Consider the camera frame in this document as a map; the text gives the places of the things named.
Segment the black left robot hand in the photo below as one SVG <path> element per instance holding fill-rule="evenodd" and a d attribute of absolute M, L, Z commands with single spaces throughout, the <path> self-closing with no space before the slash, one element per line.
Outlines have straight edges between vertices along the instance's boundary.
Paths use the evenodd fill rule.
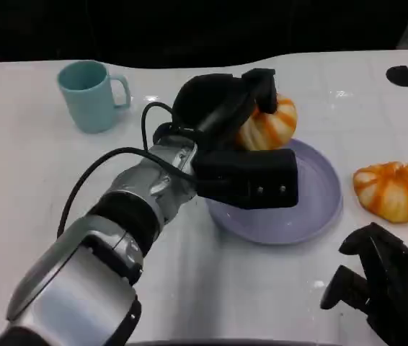
<path fill-rule="evenodd" d="M 253 68 L 240 77 L 206 74 L 192 78 L 174 101 L 172 127 L 199 149 L 233 146 L 239 129 L 255 111 L 276 111 L 274 75 L 271 68 Z"/>

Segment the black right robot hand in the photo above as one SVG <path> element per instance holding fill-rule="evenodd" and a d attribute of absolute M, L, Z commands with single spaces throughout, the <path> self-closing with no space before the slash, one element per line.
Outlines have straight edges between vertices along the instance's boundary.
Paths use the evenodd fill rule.
<path fill-rule="evenodd" d="M 362 311 L 371 329 L 387 345 L 408 345 L 408 247 L 377 223 L 353 231 L 340 253 L 357 255 L 364 274 L 338 267 L 320 307 L 340 301 Z"/>

